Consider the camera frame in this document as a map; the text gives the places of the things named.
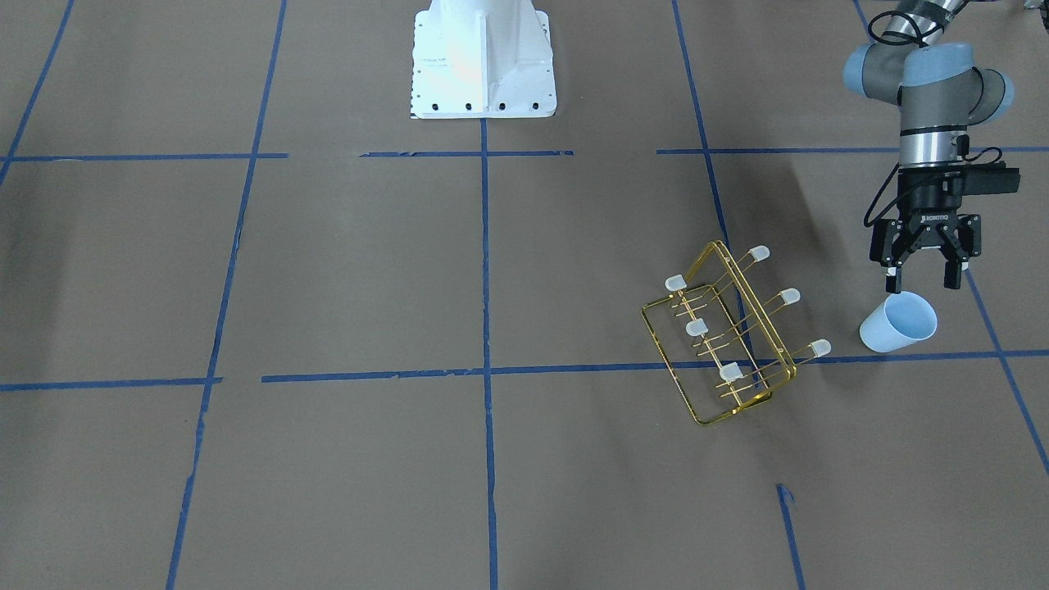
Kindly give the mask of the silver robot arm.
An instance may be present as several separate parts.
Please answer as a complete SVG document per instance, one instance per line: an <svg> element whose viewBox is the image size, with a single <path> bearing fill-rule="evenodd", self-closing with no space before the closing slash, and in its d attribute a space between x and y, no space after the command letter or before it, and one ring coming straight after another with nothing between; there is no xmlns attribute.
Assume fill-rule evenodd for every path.
<svg viewBox="0 0 1049 590"><path fill-rule="evenodd" d="M1008 111L1015 86L1007 75L975 65L967 43L944 43L942 34L963 1L900 1L882 12L887 26L847 58L847 89L895 106L900 115L897 164L885 183L895 198L868 208L869 258L887 273L889 294L902 291L911 255L940 251L943 285L956 290L968 265L982 254L982 218L964 214L966 197L1019 190L1020 172L1001 157L982 163L971 152L970 128Z"/></svg>

